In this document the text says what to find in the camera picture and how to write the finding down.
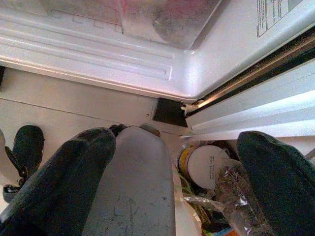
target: black shoe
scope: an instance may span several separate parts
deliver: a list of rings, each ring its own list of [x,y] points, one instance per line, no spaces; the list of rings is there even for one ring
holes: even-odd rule
[[[37,126],[26,125],[15,135],[13,151],[9,158],[18,170],[24,182],[34,174],[42,161],[44,135]],[[3,198],[9,203],[21,187],[7,185],[3,187]]]

